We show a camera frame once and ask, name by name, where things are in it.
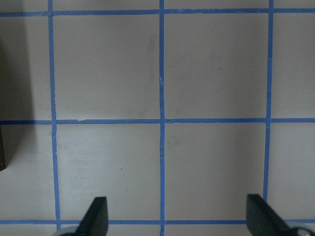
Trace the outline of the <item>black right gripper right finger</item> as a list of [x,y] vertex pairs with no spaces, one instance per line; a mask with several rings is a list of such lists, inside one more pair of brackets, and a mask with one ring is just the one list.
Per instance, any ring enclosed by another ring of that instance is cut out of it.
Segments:
[[314,231],[289,226],[258,194],[247,195],[247,228],[252,236],[313,236]]

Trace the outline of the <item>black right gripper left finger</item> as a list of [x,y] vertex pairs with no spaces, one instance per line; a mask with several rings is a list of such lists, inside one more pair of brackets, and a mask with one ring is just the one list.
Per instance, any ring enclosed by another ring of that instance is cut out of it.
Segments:
[[55,232],[56,236],[106,236],[108,233],[108,207],[106,197],[95,197],[77,227]]

